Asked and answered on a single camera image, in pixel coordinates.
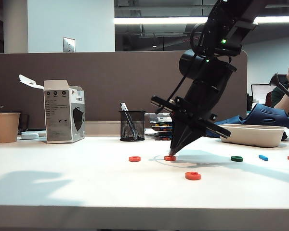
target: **person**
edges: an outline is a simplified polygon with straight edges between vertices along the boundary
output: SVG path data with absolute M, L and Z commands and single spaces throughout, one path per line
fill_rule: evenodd
M 289 81 L 289 68 L 287 72 L 287 79 Z M 289 91 L 289 83 L 283 84 L 283 86 Z M 272 91 L 271 102 L 273 108 L 283 109 L 289 114 L 289 96 L 287 96 L 278 87 L 274 88 Z

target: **cubicle partition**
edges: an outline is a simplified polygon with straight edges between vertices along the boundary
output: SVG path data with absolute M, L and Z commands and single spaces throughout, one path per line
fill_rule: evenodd
M 119 102 L 129 110 L 154 112 L 152 95 L 166 99 L 181 73 L 183 51 L 0 54 L 0 105 L 5 111 L 30 115 L 30 128 L 44 128 L 43 93 L 19 82 L 22 74 L 43 85 L 44 80 L 66 79 L 85 90 L 86 121 L 119 121 Z M 246 115 L 247 55 L 234 57 L 237 68 L 218 104 L 218 120 Z M 185 96 L 187 79 L 176 95 Z

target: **light switch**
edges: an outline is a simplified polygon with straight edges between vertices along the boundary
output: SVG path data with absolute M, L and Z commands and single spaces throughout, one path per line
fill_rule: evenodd
M 63 37 L 63 52 L 75 52 L 75 39 Z

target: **product box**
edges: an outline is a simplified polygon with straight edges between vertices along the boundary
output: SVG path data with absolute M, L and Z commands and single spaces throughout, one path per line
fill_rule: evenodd
M 47 143 L 72 143 L 85 138 L 85 98 L 81 87 L 66 80 L 45 80 L 44 87 L 20 75 L 20 82 L 44 91 Z

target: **paper cup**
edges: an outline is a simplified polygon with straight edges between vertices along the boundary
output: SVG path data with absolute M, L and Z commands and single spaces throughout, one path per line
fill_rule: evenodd
M 0 113 L 0 143 L 17 141 L 20 113 Z

